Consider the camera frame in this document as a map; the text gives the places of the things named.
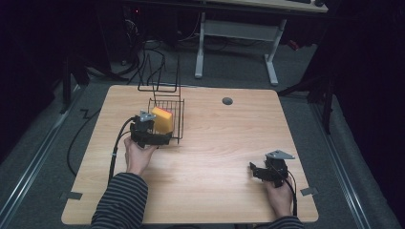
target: cable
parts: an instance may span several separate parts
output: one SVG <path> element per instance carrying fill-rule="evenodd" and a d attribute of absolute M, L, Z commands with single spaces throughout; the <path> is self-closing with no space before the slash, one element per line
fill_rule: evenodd
<path fill-rule="evenodd" d="M 116 144 L 114 145 L 113 153 L 112 153 L 112 156 L 111 156 L 110 174 L 108 176 L 108 183 L 110 183 L 110 180 L 113 178 L 113 175 L 114 175 L 114 169 L 116 167 L 116 158 L 117 158 L 117 151 L 118 151 L 119 141 L 125 135 L 122 132 L 124 131 L 126 125 L 128 125 L 128 123 L 130 121 L 133 121 L 133 120 L 135 120 L 134 117 L 130 117 L 128 120 L 126 120 L 125 123 L 122 125 L 121 130 L 119 131 L 119 134 L 118 134 L 118 137 L 117 137 L 117 140 L 116 140 Z"/>
<path fill-rule="evenodd" d="M 132 75 L 132 77 L 128 80 L 128 82 L 126 83 L 126 85 L 129 85 L 132 80 L 135 78 L 135 76 L 139 73 L 139 71 L 143 68 L 143 65 L 145 64 L 145 49 L 143 46 L 143 58 L 142 58 L 142 63 L 140 64 L 140 67 L 138 67 L 138 70 Z"/>
<path fill-rule="evenodd" d="M 297 182 L 295 182 L 295 177 L 292 175 L 290 171 L 288 173 L 291 175 L 292 179 L 294 180 L 294 189 L 292 189 L 291 184 L 288 182 L 288 180 L 284 179 L 284 181 L 287 183 L 289 189 L 292 192 L 292 214 L 296 217 L 297 216 Z"/>
<path fill-rule="evenodd" d="M 227 45 L 228 45 L 228 39 L 226 38 L 226 37 L 211 37 L 212 39 L 211 40 L 224 40 L 224 44 L 223 44 L 223 46 L 222 47 L 220 47 L 220 48 L 218 48 L 218 49 L 209 49 L 207 46 L 206 46 L 206 44 L 204 44 L 204 48 L 206 49 L 206 50 L 209 50 L 209 51 L 221 51 L 221 50 L 223 50 L 223 49 L 225 49 L 226 47 L 227 47 Z"/>
<path fill-rule="evenodd" d="M 254 45 L 256 45 L 256 44 L 260 44 L 260 43 L 264 43 L 264 42 L 265 42 L 265 41 L 262 41 L 262 40 L 254 40 L 254 41 L 249 42 L 249 44 L 244 44 L 244 43 L 242 43 L 242 42 L 237 42 L 237 41 L 235 41 L 235 40 L 239 40 L 239 39 L 229 39 L 228 42 L 229 42 L 230 44 L 238 45 L 238 46 L 242 46 L 242 47 L 251 47 L 251 46 L 254 46 Z"/>
<path fill-rule="evenodd" d="M 124 135 L 126 135 L 128 133 L 131 133 L 131 131 L 127 131 L 127 132 L 123 133 L 120 137 L 123 137 Z"/>
<path fill-rule="evenodd" d="M 199 35 L 190 37 L 188 39 L 183 39 L 181 42 L 178 43 L 179 46 L 182 47 L 186 47 L 186 48 L 192 48 L 192 47 L 196 47 L 199 45 L 199 40 L 195 40 L 196 38 L 199 38 Z"/>
<path fill-rule="evenodd" d="M 148 41 L 145 41 L 143 48 L 146 46 L 146 43 L 155 43 L 155 42 L 157 42 L 158 45 L 157 45 L 156 47 L 154 47 L 154 48 L 148 48 L 148 50 L 155 50 L 155 49 L 159 48 L 159 47 L 161 46 L 161 41 L 159 41 L 159 40 L 148 40 Z"/>
<path fill-rule="evenodd" d="M 125 19 L 124 21 L 126 23 L 129 23 L 132 26 L 132 29 L 136 27 L 136 24 L 133 21 L 131 21 L 130 19 Z M 129 44 L 129 48 L 130 48 L 129 49 L 129 56 L 131 56 L 131 54 L 134 52 L 135 53 L 134 58 L 133 58 L 131 66 L 129 68 L 127 68 L 127 69 L 125 69 L 125 70 L 123 70 L 121 72 L 115 73 L 116 75 L 124 75 L 124 74 L 130 73 L 131 71 L 133 71 L 139 65 L 139 57 L 138 57 L 138 52 L 137 51 L 141 49 L 139 47 L 139 44 L 143 44 L 142 41 L 144 39 L 145 34 L 146 34 L 146 31 L 143 31 L 141 33 L 137 33 L 135 35 L 135 37 L 134 37 L 134 40 L 132 40 L 131 35 L 127 32 L 127 36 L 130 39 L 130 41 L 129 41 L 129 43 L 130 43 Z M 91 71 L 88 68 L 86 68 L 86 71 L 87 71 L 88 74 L 90 74 L 92 76 L 95 76 L 95 77 L 105 77 L 106 76 L 106 75 L 101 74 L 101 73 L 95 73 L 95 72 Z"/>
<path fill-rule="evenodd" d="M 149 85 L 149 81 L 152 79 L 152 77 L 153 77 L 156 73 L 158 73 L 158 72 L 165 66 L 164 54 L 163 54 L 162 52 L 159 52 L 159 51 L 156 51 L 156 50 L 150 50 L 150 49 L 144 49 L 144 50 L 145 50 L 145 51 L 156 52 L 156 53 L 160 54 L 161 57 L 162 57 L 162 59 L 163 59 L 163 61 L 161 62 L 160 66 L 159 66 L 154 72 L 152 72 L 152 73 L 149 75 L 149 77 L 147 78 L 147 80 L 146 80 L 146 85 Z M 139 75 L 139 84 L 140 84 L 140 85 L 144 85 L 142 75 Z"/>
<path fill-rule="evenodd" d="M 194 37 L 198 37 L 198 35 L 194 35 L 194 34 L 196 33 L 197 27 L 199 26 L 201 15 L 202 14 L 199 13 L 199 17 L 197 18 L 197 22 L 196 22 L 196 25 L 194 26 L 194 30 L 190 33 L 190 35 L 188 35 L 184 39 L 178 40 L 179 42 L 189 40 L 189 39 L 193 39 Z"/>
<path fill-rule="evenodd" d="M 74 171 L 74 169 L 72 168 L 71 159 L 70 159 L 72 147 L 73 147 L 73 145 L 74 145 L 74 143 L 75 143 L 75 140 L 77 139 L 78 135 L 79 135 L 80 132 L 83 130 L 83 128 L 86 126 L 86 124 L 87 124 L 90 120 L 92 120 L 92 118 L 95 117 L 100 111 L 101 111 L 101 108 L 98 109 L 98 110 L 97 110 L 94 114 L 92 114 L 89 118 L 87 118 L 87 120 L 83 123 L 83 125 L 81 125 L 80 129 L 76 132 L 74 138 L 73 138 L 72 141 L 71 141 L 71 144 L 69 145 L 68 154 L 66 155 L 66 160 L 67 160 L 67 163 L 68 163 L 69 170 L 72 172 L 72 174 L 73 174 L 75 177 L 77 176 L 77 173 L 76 173 L 76 172 Z"/>

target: round hole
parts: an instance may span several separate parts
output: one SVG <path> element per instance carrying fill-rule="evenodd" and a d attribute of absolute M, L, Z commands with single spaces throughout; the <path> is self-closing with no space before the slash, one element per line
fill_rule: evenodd
<path fill-rule="evenodd" d="M 224 105 L 231 105 L 232 103 L 233 103 L 232 98 L 230 98 L 230 97 L 223 98 L 223 104 Z"/>

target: dark background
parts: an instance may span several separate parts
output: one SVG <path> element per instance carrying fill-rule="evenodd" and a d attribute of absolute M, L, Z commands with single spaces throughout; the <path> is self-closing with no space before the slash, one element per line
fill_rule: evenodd
<path fill-rule="evenodd" d="M 282 44 L 293 40 L 300 46 L 319 45 L 303 81 L 333 74 L 334 92 L 354 139 L 404 226 L 399 215 L 405 191 L 399 185 L 405 180 L 401 168 L 405 136 L 404 2 L 343 0 L 327 4 L 330 15 L 356 16 L 358 20 L 330 25 L 327 31 L 323 23 L 289 20 Z M 53 89 L 61 81 L 63 61 L 71 51 L 110 69 L 111 61 L 127 59 L 127 43 L 122 36 L 115 36 L 125 34 L 117 5 L 2 1 L 0 9 L 3 161 L 54 99 Z M 148 35 L 173 47 L 181 38 L 178 31 L 192 32 L 197 18 L 195 12 L 188 11 L 142 9 L 142 13 L 146 23 L 142 26 Z M 229 15 L 229 19 L 241 20 L 236 15 Z M 314 85 L 308 90 L 324 87 Z"/>

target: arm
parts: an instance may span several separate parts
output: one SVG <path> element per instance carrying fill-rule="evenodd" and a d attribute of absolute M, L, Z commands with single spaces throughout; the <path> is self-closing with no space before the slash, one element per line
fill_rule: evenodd
<path fill-rule="evenodd" d="M 92 218 L 91 228 L 140 228 L 148 186 L 132 173 L 114 176 Z"/>
<path fill-rule="evenodd" d="M 288 177 L 288 182 L 291 183 L 291 177 Z M 281 187 L 275 188 L 273 182 L 264 181 L 264 183 L 268 201 L 277 218 L 268 226 L 268 229 L 304 228 L 300 219 L 291 213 L 292 192 L 288 185 L 283 182 Z"/>
<path fill-rule="evenodd" d="M 91 228 L 140 228 L 148 187 L 140 177 L 157 146 L 142 149 L 131 137 L 124 140 L 126 173 L 114 176 L 92 218 Z"/>

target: person's left hand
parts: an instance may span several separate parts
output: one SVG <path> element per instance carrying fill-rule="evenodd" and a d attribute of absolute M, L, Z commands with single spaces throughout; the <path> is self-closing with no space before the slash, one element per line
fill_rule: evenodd
<path fill-rule="evenodd" d="M 125 158 L 127 162 L 127 173 L 133 173 L 141 176 L 143 171 L 148 167 L 152 154 L 158 149 L 158 146 L 149 146 L 142 149 L 134 142 L 130 136 L 124 139 Z"/>

